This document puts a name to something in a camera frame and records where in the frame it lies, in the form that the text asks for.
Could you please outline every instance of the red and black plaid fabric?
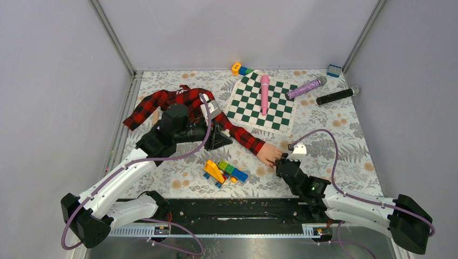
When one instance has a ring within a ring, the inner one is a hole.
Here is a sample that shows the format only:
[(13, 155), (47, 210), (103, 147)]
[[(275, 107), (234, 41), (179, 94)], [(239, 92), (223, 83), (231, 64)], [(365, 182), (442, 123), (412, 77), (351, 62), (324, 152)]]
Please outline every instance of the red and black plaid fabric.
[[(213, 93), (202, 88), (190, 89), (187, 85), (180, 85), (185, 92), (177, 94), (176, 91), (170, 92), (160, 90), (150, 96), (145, 97), (140, 104), (135, 108), (133, 113), (124, 120), (123, 124), (130, 130), (135, 130), (140, 126), (158, 107), (165, 111), (171, 104), (184, 104), (189, 109), (189, 117), (191, 120), (202, 117), (200, 105), (202, 104), (199, 94), (206, 94), (210, 100), (214, 100)], [(215, 121), (220, 123), (229, 134), (237, 140), (238, 143), (248, 148), (253, 154), (258, 154), (264, 145), (264, 141), (253, 137), (248, 131), (242, 127), (234, 126), (229, 118), (221, 112), (216, 116)]]

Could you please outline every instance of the human hand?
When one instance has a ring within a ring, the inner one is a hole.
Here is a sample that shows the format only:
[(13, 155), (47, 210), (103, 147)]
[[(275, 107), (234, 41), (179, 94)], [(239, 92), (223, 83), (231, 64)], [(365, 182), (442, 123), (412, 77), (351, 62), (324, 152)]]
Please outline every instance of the human hand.
[(264, 143), (261, 150), (256, 155), (261, 162), (265, 165), (273, 167), (275, 165), (275, 160), (280, 159), (283, 151), (278, 149), (277, 147)]

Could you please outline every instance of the floral pattern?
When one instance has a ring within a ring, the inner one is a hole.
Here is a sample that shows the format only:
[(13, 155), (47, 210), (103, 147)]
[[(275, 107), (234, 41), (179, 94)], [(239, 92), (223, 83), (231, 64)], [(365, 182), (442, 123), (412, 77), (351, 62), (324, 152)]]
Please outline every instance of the floral pattern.
[[(261, 70), (277, 80), (296, 82), (302, 85), (326, 74), (326, 70)], [(240, 76), (230, 70), (213, 71), (154, 71), (144, 72), (137, 103), (158, 90), (175, 91), (180, 84), (209, 89), (213, 92), (222, 109), (226, 107), (234, 83)], [(283, 150), (287, 145), (305, 133), (318, 128), (326, 128), (334, 135), (339, 145), (339, 162), (336, 168), (336, 182), (339, 186), (369, 195), (382, 195), (371, 155), (359, 124), (351, 98), (318, 106), (319, 96), (348, 88), (344, 76), (327, 77), (328, 82), (302, 96), (297, 97), (296, 116), (290, 136), (273, 134), (256, 128), (246, 127), (255, 137), (276, 145)], [(135, 143), (152, 127), (152, 117), (135, 131), (129, 132), (123, 157), (125, 158)], [(304, 173), (330, 179), (335, 157), (333, 142), (326, 133), (316, 133), (303, 140), (307, 155), (302, 160)], [(179, 144), (176, 155), (194, 150), (198, 143)], [(227, 181), (218, 189), (214, 182), (203, 177), (207, 160), (228, 163), (248, 174), (245, 183)], [(179, 161), (164, 162), (134, 183), (123, 195), (137, 197), (145, 190), (156, 190), (165, 198), (213, 198), (213, 197), (291, 197), (292, 194), (282, 179), (275, 176), (273, 168), (268, 168), (249, 150), (234, 141), (232, 145), (205, 151)]]

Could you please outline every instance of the green and white checkered mat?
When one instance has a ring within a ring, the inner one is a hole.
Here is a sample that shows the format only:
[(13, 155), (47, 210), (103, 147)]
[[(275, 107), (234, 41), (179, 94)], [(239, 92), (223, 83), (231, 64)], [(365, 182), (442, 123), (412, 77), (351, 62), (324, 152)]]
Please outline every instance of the green and white checkered mat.
[(235, 82), (225, 113), (234, 124), (289, 136), (296, 109), (294, 99), (286, 100), (285, 93), (298, 86), (270, 79), (267, 115), (263, 115), (261, 76), (254, 71)]

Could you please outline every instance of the white wall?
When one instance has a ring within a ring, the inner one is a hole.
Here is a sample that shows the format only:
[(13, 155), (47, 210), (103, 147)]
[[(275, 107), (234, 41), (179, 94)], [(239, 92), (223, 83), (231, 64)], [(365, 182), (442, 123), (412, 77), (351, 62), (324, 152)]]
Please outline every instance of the white wall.
[(457, 12), (456, 0), (389, 1), (347, 73), (384, 194), (433, 218), (416, 258), (456, 258)]
[(377, 0), (101, 0), (138, 70), (343, 65)]
[(89, 1), (0, 1), (0, 258), (65, 258), (60, 199), (100, 178), (128, 83)]

